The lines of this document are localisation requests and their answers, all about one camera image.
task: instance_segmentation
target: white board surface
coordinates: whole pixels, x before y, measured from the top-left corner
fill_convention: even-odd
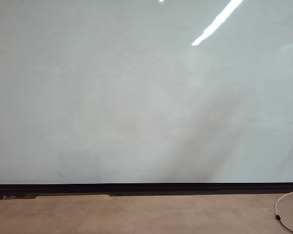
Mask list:
[[[0,184],[293,182],[293,0],[229,2],[0,0]]]

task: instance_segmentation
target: black frame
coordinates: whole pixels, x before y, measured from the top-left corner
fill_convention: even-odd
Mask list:
[[[293,191],[291,183],[0,184],[0,194],[254,194]]]

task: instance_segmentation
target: concrete floor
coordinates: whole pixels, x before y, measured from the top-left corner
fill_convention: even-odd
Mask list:
[[[0,200],[0,234],[286,234],[281,195],[39,196]],[[293,229],[293,195],[279,205]]]

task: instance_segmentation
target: black cable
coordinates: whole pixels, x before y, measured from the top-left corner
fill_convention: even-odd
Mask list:
[[[282,227],[284,227],[286,230],[288,230],[290,233],[293,233],[293,231],[291,229],[289,229],[287,226],[285,226],[282,221],[281,221],[281,217],[279,215],[275,216],[276,220],[279,221],[279,223],[281,224]]]

